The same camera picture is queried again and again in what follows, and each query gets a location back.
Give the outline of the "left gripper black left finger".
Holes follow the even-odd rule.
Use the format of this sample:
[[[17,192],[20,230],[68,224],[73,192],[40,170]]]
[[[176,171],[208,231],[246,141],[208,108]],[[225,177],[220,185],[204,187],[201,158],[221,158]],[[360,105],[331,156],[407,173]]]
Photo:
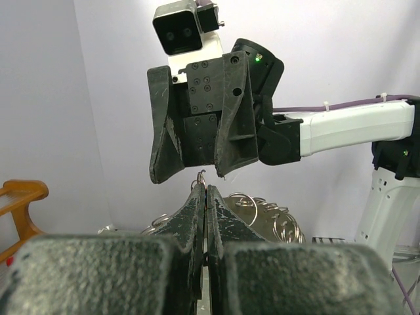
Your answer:
[[[152,234],[44,235],[19,250],[2,314],[195,314],[205,187]]]

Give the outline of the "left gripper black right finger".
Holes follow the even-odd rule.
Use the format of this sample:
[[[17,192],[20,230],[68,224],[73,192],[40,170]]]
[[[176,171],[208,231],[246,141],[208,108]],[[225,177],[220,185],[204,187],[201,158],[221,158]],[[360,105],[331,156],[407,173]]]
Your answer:
[[[386,264],[363,245],[275,243],[207,189],[213,314],[402,314]]]

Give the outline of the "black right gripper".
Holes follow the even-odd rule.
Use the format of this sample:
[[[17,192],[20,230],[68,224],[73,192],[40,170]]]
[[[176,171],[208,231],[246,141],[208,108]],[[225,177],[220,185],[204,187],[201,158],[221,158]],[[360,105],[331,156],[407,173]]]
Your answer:
[[[192,62],[175,75],[168,66],[151,68],[147,79],[154,132],[149,171],[154,184],[185,167],[215,162],[217,176],[225,177],[258,161],[245,52]]]

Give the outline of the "round metal keyring disc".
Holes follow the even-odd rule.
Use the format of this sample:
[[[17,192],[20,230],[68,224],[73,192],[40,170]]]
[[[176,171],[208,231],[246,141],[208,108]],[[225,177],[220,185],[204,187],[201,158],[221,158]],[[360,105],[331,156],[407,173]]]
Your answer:
[[[233,192],[223,200],[246,225],[270,242],[306,241],[304,233],[288,207],[281,207],[275,202],[243,192]]]

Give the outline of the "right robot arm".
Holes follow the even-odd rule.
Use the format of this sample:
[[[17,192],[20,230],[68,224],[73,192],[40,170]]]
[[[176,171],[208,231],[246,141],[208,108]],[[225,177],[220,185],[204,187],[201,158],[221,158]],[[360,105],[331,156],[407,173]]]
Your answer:
[[[260,161],[277,166],[318,152],[371,144],[373,173],[355,242],[387,262],[419,197],[419,98],[380,94],[319,107],[275,108],[284,63],[238,39],[174,54],[147,72],[154,139],[153,183],[187,167],[212,165],[224,177]]]

